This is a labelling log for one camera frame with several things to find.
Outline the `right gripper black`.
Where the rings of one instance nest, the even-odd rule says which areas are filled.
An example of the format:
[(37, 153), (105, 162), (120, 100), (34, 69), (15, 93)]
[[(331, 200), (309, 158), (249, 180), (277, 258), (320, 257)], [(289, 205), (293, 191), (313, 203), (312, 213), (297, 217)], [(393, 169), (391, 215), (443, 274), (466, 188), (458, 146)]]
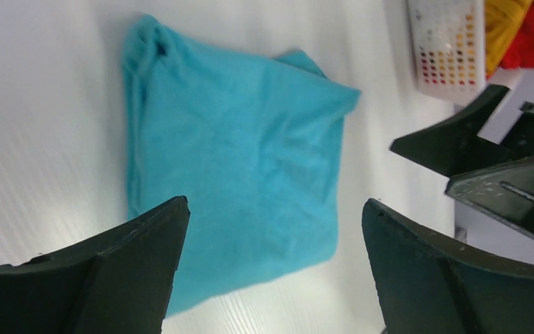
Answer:
[[(534, 70), (513, 90), (519, 117), (502, 146), (478, 136), (509, 92), (488, 85), (452, 117), (395, 139), (390, 150), (445, 177), (458, 175), (447, 196), (534, 240)], [(510, 161), (512, 151), (526, 158)]]

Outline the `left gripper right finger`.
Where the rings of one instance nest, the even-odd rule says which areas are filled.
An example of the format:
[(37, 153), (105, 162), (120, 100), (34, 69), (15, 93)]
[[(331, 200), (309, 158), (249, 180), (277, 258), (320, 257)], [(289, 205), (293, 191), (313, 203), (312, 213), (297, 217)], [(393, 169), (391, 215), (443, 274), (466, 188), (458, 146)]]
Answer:
[(534, 333), (534, 265), (420, 225), (378, 200), (364, 242), (388, 333)]

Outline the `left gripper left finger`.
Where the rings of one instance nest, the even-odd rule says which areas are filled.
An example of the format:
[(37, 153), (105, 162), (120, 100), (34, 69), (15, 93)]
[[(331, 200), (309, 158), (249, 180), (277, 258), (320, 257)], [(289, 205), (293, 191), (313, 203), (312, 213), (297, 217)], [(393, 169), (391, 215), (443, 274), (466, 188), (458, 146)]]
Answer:
[(177, 196), (79, 243), (0, 265), (0, 333), (160, 333), (189, 218)]

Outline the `cyan t shirt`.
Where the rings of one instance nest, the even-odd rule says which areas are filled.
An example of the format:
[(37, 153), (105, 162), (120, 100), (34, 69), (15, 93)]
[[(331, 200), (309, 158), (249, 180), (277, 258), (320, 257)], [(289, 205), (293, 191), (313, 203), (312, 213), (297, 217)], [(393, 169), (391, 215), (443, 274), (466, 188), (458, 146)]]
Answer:
[(168, 316), (335, 254), (343, 123), (358, 89), (302, 50), (223, 49), (150, 15), (128, 32), (122, 71), (128, 216), (175, 196), (191, 211)]

